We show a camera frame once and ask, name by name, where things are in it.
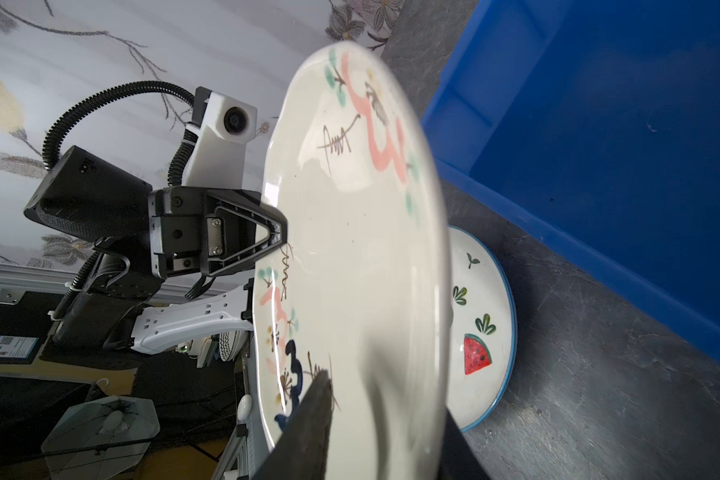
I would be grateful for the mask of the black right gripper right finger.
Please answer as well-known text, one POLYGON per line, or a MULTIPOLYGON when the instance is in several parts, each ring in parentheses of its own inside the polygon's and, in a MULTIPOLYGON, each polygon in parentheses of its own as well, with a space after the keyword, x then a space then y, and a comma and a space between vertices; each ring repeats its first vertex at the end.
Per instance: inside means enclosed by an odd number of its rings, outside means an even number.
POLYGON ((446 410, 438 480, 489 480, 490 476, 475 457, 466 438, 446 410))

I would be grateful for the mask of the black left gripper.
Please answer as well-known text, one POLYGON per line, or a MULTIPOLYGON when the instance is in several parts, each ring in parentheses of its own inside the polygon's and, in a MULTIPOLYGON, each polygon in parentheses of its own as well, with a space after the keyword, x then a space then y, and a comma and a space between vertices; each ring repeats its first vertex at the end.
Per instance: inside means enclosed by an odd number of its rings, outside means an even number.
POLYGON ((246 192, 174 186, 148 196, 150 267, 159 279, 233 275, 284 246, 288 222, 246 192))

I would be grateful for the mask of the white watermelon pattern plate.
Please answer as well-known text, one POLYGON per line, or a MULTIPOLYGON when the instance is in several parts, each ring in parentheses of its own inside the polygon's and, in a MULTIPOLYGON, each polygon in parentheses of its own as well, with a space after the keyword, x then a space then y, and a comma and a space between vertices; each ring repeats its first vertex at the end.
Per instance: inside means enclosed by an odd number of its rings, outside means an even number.
POLYGON ((495 255, 473 234, 449 228, 452 260, 449 382, 446 404, 466 432, 496 408, 512 375, 517 315, 495 255))

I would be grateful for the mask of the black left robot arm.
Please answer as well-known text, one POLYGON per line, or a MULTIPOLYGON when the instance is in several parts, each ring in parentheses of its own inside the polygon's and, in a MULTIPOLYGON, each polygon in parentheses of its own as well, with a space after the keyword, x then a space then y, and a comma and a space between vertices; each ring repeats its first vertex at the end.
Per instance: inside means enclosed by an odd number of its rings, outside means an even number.
POLYGON ((287 220, 251 192, 155 190, 77 146, 41 182, 25 216, 93 245, 59 306, 57 344, 102 347, 170 277, 232 275, 287 238, 287 220))

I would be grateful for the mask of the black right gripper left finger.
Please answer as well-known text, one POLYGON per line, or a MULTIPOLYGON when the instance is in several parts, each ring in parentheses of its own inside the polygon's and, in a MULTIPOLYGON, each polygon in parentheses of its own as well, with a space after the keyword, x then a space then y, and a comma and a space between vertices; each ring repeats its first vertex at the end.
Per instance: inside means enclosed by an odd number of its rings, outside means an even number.
POLYGON ((332 417, 332 382, 321 370, 252 479, 324 479, 332 417))

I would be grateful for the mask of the white plate with pink pattern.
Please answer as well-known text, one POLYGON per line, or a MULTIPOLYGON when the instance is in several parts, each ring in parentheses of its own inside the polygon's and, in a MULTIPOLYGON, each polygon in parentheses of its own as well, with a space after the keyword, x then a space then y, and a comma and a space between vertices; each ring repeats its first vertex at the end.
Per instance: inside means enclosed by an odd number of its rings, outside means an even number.
POLYGON ((432 479, 445 423, 451 266, 441 186, 394 74, 351 41, 298 69, 263 202, 287 240, 259 260, 260 416, 276 444, 315 376, 333 387, 331 479, 432 479))

